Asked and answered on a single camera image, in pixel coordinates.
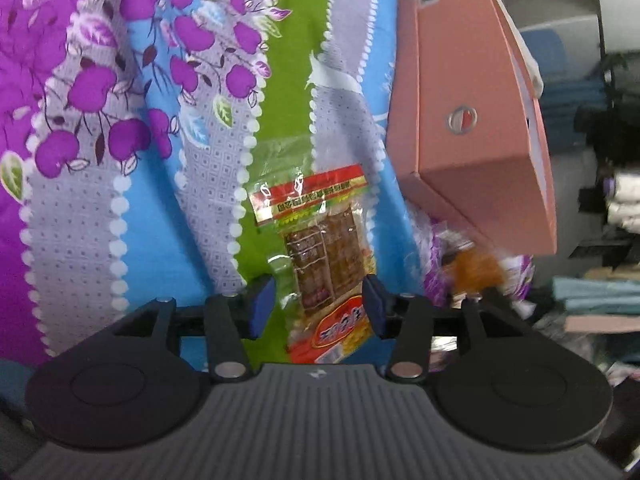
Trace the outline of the green white snack packet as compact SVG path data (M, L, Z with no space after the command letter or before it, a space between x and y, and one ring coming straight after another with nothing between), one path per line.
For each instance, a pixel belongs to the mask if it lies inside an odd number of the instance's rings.
M424 290L439 307L446 306L454 297L480 296L490 288L510 300L520 301L525 299L534 273L531 256L501 257L439 223L433 233Z

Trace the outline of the clear brown cracker packet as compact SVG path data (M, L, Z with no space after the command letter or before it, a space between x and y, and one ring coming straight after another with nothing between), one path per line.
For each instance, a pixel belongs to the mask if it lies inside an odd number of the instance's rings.
M371 337L362 292L376 271L367 190L355 164L260 182L250 194L256 226L276 237L267 261L283 281L285 351L294 364L336 364Z

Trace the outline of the pink cardboard box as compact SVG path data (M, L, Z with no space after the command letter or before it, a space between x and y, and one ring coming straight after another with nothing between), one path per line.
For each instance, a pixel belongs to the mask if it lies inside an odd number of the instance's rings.
M551 255L544 122L498 0L397 0L386 150L429 217L513 255Z

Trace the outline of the hanging clothes rack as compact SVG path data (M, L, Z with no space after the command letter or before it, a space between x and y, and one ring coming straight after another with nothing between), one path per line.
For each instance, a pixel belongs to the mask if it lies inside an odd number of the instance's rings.
M614 385L639 379L639 52L607 54L599 72L608 106L579 107L574 129L596 155L596 183L581 188L578 210L601 219L573 258L600 266L579 278L554 278L564 332L601 338L593 352Z

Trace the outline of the colourful floral bed sheet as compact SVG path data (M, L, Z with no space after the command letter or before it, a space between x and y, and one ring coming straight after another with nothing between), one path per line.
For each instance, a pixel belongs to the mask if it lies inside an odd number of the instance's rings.
M390 162L398 0L1 0L1 355L34 367L155 297L277 279L253 364L307 361L264 183L359 166L364 266L444 304L445 228Z

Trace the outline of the blue cushion pad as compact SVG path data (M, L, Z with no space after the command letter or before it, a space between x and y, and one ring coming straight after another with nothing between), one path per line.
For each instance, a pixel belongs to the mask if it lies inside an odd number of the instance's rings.
M563 80L570 63L561 37L550 28L523 30L522 37L539 66L544 80Z

